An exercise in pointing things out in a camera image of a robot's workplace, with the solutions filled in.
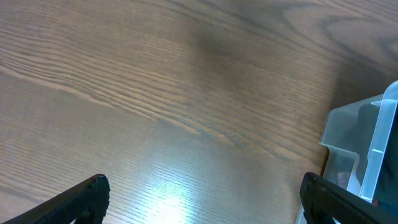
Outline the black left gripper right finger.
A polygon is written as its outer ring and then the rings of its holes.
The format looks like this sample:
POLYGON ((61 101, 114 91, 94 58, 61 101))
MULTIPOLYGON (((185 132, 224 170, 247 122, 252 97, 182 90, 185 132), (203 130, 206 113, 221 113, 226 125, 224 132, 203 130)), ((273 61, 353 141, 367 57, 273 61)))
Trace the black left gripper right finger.
POLYGON ((305 173, 300 187, 300 198, 308 224, 397 223, 397 217, 313 172, 305 173))

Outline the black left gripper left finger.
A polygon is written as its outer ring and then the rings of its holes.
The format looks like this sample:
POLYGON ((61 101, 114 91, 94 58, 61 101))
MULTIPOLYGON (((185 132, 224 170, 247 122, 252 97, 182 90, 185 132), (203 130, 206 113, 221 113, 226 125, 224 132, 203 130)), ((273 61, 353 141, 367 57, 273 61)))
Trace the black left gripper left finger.
POLYGON ((110 186, 96 174, 4 224, 102 224, 110 186))

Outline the black garment with tape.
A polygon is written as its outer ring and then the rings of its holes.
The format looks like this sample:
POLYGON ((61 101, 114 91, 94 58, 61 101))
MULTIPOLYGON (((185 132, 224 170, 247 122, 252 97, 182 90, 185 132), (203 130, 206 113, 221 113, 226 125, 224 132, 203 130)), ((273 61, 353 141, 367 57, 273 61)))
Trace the black garment with tape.
MULTIPOLYGON (((374 133, 379 108, 368 104, 360 107, 358 128, 360 130, 360 149, 366 157, 374 133)), ((390 131, 386 152, 377 179, 373 204, 386 212, 397 216, 397 115, 390 131)))

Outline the clear plastic storage bin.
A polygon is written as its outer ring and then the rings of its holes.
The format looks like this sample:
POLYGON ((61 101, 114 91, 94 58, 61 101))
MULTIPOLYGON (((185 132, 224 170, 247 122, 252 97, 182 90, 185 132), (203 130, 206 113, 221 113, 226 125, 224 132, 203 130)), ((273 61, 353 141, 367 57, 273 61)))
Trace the clear plastic storage bin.
MULTIPOLYGON (((377 179, 396 115, 397 83, 391 84, 382 95, 331 110, 320 141, 328 148, 329 156, 323 175, 319 176, 374 205, 377 179), (358 142, 358 115, 360 107, 368 104, 378 107, 379 113, 365 157, 358 142)), ((296 222, 307 223, 302 202, 296 222)))

